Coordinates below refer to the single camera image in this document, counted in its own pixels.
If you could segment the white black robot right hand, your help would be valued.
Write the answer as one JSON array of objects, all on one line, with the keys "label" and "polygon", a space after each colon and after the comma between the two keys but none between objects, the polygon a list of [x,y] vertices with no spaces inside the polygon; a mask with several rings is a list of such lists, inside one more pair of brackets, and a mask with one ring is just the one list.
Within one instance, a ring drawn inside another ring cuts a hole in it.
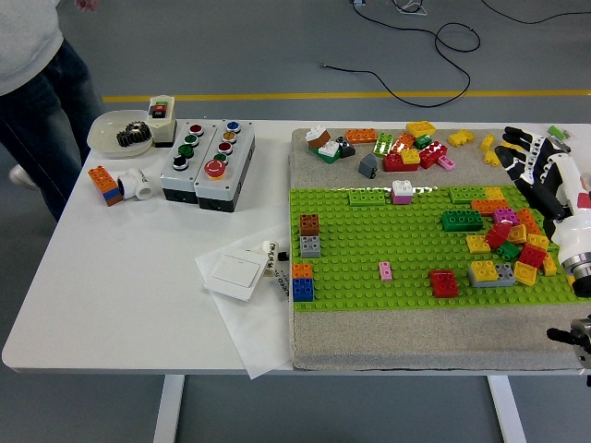
[{"label": "white black robot right hand", "polygon": [[511,126],[502,139],[517,148],[495,148],[504,170],[529,206],[544,217],[563,267],[590,259],[590,196],[573,157],[550,139]]}]

